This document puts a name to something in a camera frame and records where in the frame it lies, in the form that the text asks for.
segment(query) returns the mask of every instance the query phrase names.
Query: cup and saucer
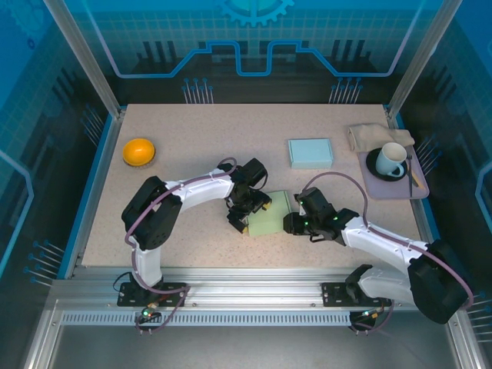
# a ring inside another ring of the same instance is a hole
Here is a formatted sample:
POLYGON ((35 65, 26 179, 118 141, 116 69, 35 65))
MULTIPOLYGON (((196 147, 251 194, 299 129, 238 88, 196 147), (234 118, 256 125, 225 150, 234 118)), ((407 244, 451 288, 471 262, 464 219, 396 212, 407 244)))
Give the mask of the cup and saucer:
POLYGON ((395 182, 401 180, 407 173, 407 151, 396 142, 375 148, 366 157, 369 172, 383 181, 395 182))

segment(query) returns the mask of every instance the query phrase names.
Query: vented metal strip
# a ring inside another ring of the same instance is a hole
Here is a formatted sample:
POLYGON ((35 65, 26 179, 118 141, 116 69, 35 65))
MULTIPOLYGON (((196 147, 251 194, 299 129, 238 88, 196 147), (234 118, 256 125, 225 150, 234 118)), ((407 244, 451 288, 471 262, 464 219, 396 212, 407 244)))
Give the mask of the vented metal strip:
MULTIPOLYGON (((159 325, 170 314, 148 326, 159 325)), ((134 311, 71 311, 65 312, 62 325, 132 326, 139 315, 134 311)), ((345 311, 179 311, 169 323, 181 327, 345 327, 351 325, 350 313, 345 311)))

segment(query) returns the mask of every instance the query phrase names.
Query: purple tray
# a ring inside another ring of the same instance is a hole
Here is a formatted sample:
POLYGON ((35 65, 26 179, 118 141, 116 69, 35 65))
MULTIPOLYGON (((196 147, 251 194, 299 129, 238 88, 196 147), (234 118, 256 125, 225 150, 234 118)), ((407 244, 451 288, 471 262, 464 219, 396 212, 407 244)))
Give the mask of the purple tray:
POLYGON ((359 152, 359 163, 361 164, 362 177, 364 177, 364 183, 366 185, 366 192, 369 196, 375 199, 401 199, 401 198, 426 198, 429 195, 429 186, 425 181, 424 173, 422 173, 422 168, 417 160, 414 149, 411 149, 412 154, 412 172, 415 174, 424 188, 418 188, 414 186, 412 191, 412 197, 410 197, 410 189, 408 187, 408 176, 404 176, 399 181, 396 182, 386 182, 382 179, 374 177, 367 169, 366 157, 368 152, 359 152))

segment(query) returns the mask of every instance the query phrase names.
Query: black saucer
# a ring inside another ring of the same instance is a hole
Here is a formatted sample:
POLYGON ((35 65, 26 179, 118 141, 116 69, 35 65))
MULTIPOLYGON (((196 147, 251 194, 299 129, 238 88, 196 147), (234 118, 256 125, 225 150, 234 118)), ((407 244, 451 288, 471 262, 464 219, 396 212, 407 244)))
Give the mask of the black saucer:
POLYGON ((406 174, 407 174, 407 161, 404 161, 401 163, 401 166, 404 169, 403 175, 401 177, 391 177, 390 175, 381 175, 377 172, 376 170, 376 160, 377 156, 379 155, 379 151, 381 151, 381 148, 375 148, 373 151, 371 151, 369 154, 367 154, 366 157, 366 166, 367 169, 369 169, 369 172, 374 176, 379 179, 382 179, 383 181, 386 182, 396 182, 401 180, 406 174))

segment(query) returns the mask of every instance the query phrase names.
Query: light blue box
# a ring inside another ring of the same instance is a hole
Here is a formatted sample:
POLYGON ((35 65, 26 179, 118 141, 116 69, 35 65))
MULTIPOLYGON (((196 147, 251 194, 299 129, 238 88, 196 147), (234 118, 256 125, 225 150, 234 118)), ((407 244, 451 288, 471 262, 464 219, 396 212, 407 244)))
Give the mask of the light blue box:
POLYGON ((329 169, 333 164, 330 140, 314 138, 289 140, 292 169, 329 169))

